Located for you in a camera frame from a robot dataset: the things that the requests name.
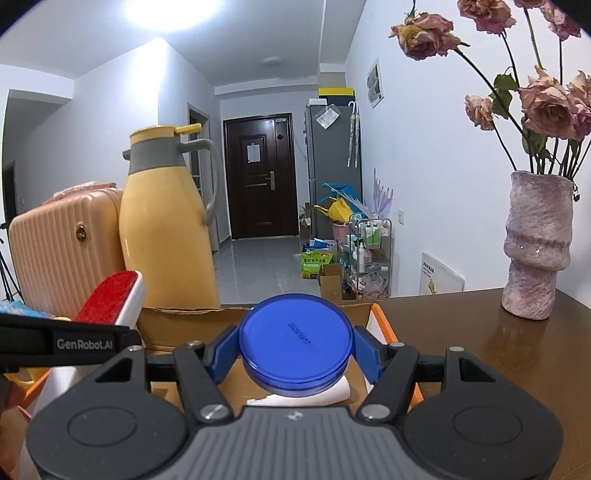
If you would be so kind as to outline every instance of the ceiling lamp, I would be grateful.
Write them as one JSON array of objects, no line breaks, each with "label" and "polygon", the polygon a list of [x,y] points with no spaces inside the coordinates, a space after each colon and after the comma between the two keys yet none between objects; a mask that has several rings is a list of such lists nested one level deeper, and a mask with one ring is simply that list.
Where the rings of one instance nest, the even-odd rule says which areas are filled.
[{"label": "ceiling lamp", "polygon": [[216,0],[128,0],[126,13],[140,27],[170,33],[208,20],[218,8]]},{"label": "ceiling lamp", "polygon": [[262,65],[264,67],[278,67],[279,65],[283,64],[283,59],[281,57],[268,57],[262,61]]}]

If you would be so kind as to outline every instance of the pink rose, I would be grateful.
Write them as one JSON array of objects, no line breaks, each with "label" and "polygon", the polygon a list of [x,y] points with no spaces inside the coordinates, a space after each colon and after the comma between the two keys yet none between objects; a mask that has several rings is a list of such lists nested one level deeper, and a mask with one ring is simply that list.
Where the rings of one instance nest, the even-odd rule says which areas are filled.
[{"label": "pink rose", "polygon": [[591,134],[591,109],[584,103],[577,103],[575,107],[574,133],[576,140],[583,141],[587,135]]},{"label": "pink rose", "polygon": [[476,22],[479,32],[501,35],[506,28],[517,23],[511,9],[503,0],[459,0],[457,7],[462,17]]},{"label": "pink rose", "polygon": [[581,27],[550,0],[545,0],[540,10],[542,10],[544,18],[550,22],[549,29],[557,34],[561,41],[565,41],[571,35],[580,38]]},{"label": "pink rose", "polygon": [[515,0],[516,6],[519,8],[539,8],[545,0]]},{"label": "pink rose", "polygon": [[453,23],[437,14],[407,18],[404,25],[392,27],[390,38],[398,37],[402,51],[414,60],[445,56],[462,42],[451,34]]},{"label": "pink rose", "polygon": [[539,79],[530,77],[529,86],[518,90],[527,117],[525,127],[549,137],[575,139],[576,106],[558,80],[538,66],[535,69]]},{"label": "pink rose", "polygon": [[591,107],[591,76],[579,70],[579,74],[568,85],[573,98],[580,100]]},{"label": "pink rose", "polygon": [[492,122],[492,99],[479,97],[478,95],[466,96],[466,114],[474,122],[475,127],[481,130],[494,130]]}]

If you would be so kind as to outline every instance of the door handle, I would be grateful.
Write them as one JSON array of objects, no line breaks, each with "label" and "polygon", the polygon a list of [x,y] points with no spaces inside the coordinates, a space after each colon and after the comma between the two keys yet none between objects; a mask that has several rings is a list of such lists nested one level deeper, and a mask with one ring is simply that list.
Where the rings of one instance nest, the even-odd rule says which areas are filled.
[{"label": "door handle", "polygon": [[275,190],[275,172],[274,171],[270,171],[269,172],[270,177],[265,178],[265,180],[271,180],[271,190]]}]

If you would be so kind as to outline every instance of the pink textured vase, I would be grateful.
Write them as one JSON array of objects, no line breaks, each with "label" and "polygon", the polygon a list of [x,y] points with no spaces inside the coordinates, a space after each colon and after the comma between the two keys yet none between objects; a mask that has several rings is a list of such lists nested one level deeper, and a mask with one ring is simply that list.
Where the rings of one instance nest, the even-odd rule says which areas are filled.
[{"label": "pink textured vase", "polygon": [[511,259],[502,305],[518,317],[545,320],[556,296],[556,274],[570,263],[573,187],[558,175],[511,174],[505,254]]}]

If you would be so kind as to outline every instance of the ceiling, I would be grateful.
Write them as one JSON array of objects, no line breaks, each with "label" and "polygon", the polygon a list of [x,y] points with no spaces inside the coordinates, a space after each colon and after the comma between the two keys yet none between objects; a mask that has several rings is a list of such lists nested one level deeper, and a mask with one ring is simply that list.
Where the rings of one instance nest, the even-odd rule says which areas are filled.
[{"label": "ceiling", "polygon": [[[340,8],[326,8],[321,56],[344,63],[365,0],[327,2]],[[125,0],[43,0],[0,39],[0,63],[76,79],[162,37],[213,86],[314,76],[323,8],[324,0],[221,0],[203,24],[161,34],[127,19]],[[283,63],[263,66],[272,56]]]}]

